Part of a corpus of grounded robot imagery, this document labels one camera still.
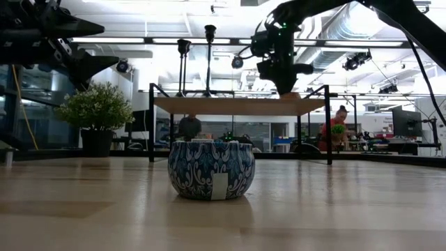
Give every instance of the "potted plant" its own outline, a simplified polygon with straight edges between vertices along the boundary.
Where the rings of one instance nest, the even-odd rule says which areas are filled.
[[[82,146],[89,157],[107,157],[113,130],[132,122],[132,107],[123,92],[112,83],[92,82],[86,91],[66,96],[66,103],[56,108],[56,115],[81,129]]]

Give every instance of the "black plant pot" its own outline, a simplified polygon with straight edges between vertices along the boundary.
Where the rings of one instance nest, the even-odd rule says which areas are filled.
[[[82,147],[86,157],[108,157],[113,131],[81,130]]]

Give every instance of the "wooden floor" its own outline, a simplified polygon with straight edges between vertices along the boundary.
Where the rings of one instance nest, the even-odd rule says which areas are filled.
[[[178,198],[167,161],[0,168],[0,250],[446,250],[446,169],[259,160],[245,197]]]

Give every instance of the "shelf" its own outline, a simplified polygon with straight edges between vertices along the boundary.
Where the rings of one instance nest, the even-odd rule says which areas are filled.
[[[324,106],[324,100],[258,98],[155,98],[170,114],[302,116]]]

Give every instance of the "robotic arm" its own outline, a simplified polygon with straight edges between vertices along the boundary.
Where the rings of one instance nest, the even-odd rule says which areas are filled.
[[[252,36],[251,52],[268,58],[257,64],[261,79],[275,83],[277,92],[291,92],[296,74],[312,74],[311,65],[294,64],[294,36],[305,18],[331,10],[354,0],[292,0],[278,5],[265,21],[265,31]],[[421,13],[413,0],[361,0],[384,23],[402,30],[443,70],[446,70],[446,33]]]
[[[0,65],[18,64],[69,76],[80,91],[96,73],[118,63],[115,56],[91,56],[68,40],[104,32],[60,7],[61,0],[0,0]]]

